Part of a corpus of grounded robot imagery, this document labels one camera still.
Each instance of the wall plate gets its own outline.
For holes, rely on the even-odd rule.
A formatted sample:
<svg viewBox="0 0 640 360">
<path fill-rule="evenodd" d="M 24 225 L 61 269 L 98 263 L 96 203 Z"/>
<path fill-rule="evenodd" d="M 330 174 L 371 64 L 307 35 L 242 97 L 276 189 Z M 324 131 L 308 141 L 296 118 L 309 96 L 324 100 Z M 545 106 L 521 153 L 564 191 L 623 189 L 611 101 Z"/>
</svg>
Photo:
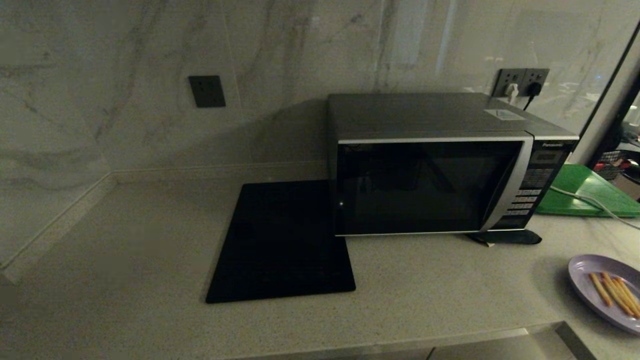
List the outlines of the wall plate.
<svg viewBox="0 0 640 360">
<path fill-rule="evenodd" d="M 190 76 L 189 83 L 199 108 L 221 108 L 227 105 L 219 76 Z"/>
<path fill-rule="evenodd" d="M 549 75 L 549 69 L 527 69 L 522 80 L 522 85 L 518 86 L 520 93 L 518 96 L 529 96 L 529 85 L 531 83 L 540 83 L 542 87 L 545 86 L 545 81 Z"/>
<path fill-rule="evenodd" d="M 522 93 L 522 80 L 524 78 L 526 69 L 500 69 L 498 73 L 498 80 L 495 82 L 493 88 L 492 97 L 506 97 L 504 93 L 507 90 L 507 86 L 512 83 L 518 84 L 518 91 Z"/>
</svg>

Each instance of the pretzel stick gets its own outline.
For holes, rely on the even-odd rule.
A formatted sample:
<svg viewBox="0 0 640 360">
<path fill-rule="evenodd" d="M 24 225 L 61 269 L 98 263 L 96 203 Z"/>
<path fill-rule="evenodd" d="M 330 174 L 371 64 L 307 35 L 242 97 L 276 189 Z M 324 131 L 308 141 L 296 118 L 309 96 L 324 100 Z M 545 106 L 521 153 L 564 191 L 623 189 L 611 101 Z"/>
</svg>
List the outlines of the pretzel stick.
<svg viewBox="0 0 640 360">
<path fill-rule="evenodd" d="M 622 301 L 625 302 L 627 307 L 633 312 L 634 317 L 640 319 L 640 308 L 636 305 L 636 303 L 632 300 L 634 297 L 631 292 L 627 293 L 625 291 L 624 282 L 619 277 L 613 279 L 613 283 L 618 287 L 618 293 L 621 295 Z"/>
<path fill-rule="evenodd" d="M 611 298 L 609 297 L 609 294 L 607 294 L 607 290 L 604 290 L 602 284 L 600 284 L 598 276 L 592 272 L 589 274 L 589 277 L 591 278 L 591 281 L 593 281 L 593 286 L 595 286 L 596 290 L 598 290 L 600 297 L 602 297 L 602 300 L 604 300 L 604 303 L 607 304 L 607 307 L 611 307 Z"/>
<path fill-rule="evenodd" d="M 629 309 L 627 305 L 620 299 L 618 295 L 618 288 L 613 284 L 613 281 L 609 277 L 609 274 L 606 272 L 602 273 L 602 279 L 604 280 L 604 286 L 607 288 L 607 291 L 611 294 L 611 297 L 618 303 L 622 311 L 624 311 L 627 315 L 633 316 L 633 312 Z"/>
<path fill-rule="evenodd" d="M 617 277 L 616 280 L 618 280 L 618 282 L 622 285 L 622 289 L 629 296 L 629 298 L 631 298 L 631 300 L 636 304 L 636 306 L 640 307 L 640 302 L 638 302 L 638 299 L 634 296 L 634 294 L 631 293 L 631 291 L 627 287 L 627 284 L 625 284 L 625 282 L 622 281 L 622 279 L 620 279 L 619 277 Z"/>
</svg>

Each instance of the marble backsplash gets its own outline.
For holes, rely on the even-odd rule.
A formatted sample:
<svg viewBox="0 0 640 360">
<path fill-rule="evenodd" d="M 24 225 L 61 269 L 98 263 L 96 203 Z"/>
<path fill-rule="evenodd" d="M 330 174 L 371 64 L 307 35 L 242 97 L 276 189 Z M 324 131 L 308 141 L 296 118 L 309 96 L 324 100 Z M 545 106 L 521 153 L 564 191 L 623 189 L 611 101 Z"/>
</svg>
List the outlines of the marble backsplash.
<svg viewBox="0 0 640 360">
<path fill-rule="evenodd" d="M 0 267 L 109 172 L 24 3 L 0 2 Z"/>
<path fill-rule="evenodd" d="M 529 111 L 579 133 L 638 19 L 634 0 L 0 0 L 0 236 L 110 169 L 323 160 L 330 93 L 488 94 L 548 67 Z M 196 108 L 190 75 L 227 106 Z"/>
</svg>

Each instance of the speckled countertop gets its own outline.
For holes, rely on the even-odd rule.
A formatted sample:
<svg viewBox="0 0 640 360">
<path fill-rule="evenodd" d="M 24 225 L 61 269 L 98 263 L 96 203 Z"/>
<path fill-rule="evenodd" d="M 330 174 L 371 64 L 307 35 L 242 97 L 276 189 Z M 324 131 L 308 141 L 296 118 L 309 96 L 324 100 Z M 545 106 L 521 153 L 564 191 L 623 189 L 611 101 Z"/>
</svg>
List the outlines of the speckled countertop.
<svg viewBox="0 0 640 360">
<path fill-rule="evenodd" d="M 640 268 L 640 234 L 611 219 L 536 215 L 539 245 L 464 236 L 348 240 L 352 293 L 207 305 L 239 179 L 120 184 L 3 287 L 0 358 L 208 359 L 433 340 L 567 321 L 599 359 L 640 337 L 587 308 L 578 254 Z"/>
</svg>

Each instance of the microwave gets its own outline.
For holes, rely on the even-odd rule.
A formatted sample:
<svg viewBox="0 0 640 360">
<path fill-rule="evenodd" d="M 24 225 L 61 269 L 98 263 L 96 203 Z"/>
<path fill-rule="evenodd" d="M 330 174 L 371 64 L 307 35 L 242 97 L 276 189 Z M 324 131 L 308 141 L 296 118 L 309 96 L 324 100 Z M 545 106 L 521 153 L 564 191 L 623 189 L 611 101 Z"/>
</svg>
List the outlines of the microwave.
<svg viewBox="0 0 640 360">
<path fill-rule="evenodd" d="M 328 98 L 336 236 L 527 225 L 579 137 L 485 94 Z"/>
</svg>

